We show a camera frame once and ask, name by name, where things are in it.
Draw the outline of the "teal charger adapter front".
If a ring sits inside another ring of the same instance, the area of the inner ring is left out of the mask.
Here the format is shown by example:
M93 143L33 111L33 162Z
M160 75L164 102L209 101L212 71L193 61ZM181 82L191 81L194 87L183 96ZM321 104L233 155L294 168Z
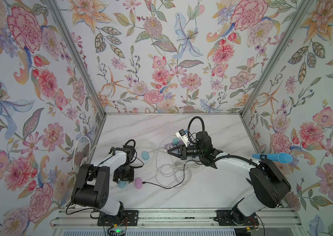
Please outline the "teal charger adapter front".
M173 139L172 143L173 143L173 145L177 146L177 145L180 144L180 139L179 138L175 138L175 139Z

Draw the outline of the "teal earbud case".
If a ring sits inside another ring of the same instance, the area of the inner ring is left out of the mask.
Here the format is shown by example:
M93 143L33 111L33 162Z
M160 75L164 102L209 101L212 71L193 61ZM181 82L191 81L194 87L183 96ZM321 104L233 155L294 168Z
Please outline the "teal earbud case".
M141 156L142 156L142 159L145 160L145 161L150 159L149 153L147 151L143 151L141 153Z
M120 182L118 183L118 188L123 189L123 188L126 187L126 185L127 185L126 182L122 182L122 181L120 181Z

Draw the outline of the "pink earbud case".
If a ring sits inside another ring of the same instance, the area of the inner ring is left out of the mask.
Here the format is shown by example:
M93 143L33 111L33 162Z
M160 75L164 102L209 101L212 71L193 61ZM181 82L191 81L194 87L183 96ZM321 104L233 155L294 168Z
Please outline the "pink earbud case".
M134 185L135 185L135 188L141 189L143 187L143 180L142 180L142 178L135 178L134 179Z

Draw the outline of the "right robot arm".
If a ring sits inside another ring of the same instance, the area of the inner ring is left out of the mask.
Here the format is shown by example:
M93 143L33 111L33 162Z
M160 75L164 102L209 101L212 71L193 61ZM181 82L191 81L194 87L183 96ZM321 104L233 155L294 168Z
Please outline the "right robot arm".
M181 160L193 160L206 167L226 170L244 177L253 190L240 197L230 210L218 210L216 221L221 225L258 225L256 213L266 207L276 208L290 192L291 185L276 166L289 164L293 157L288 153L253 154L251 159L230 155L213 147L207 132L198 132L189 140L189 133L176 133L182 140L179 145L166 149L167 153Z

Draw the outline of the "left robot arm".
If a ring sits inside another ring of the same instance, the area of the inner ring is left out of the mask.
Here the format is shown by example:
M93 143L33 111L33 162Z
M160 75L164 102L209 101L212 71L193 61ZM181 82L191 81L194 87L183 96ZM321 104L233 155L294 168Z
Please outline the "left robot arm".
M98 226L137 226L139 211L125 210L122 202L109 196L110 181L134 181L134 167L131 166L134 156L133 146L112 147L99 163L83 164L77 174L71 204L97 211Z

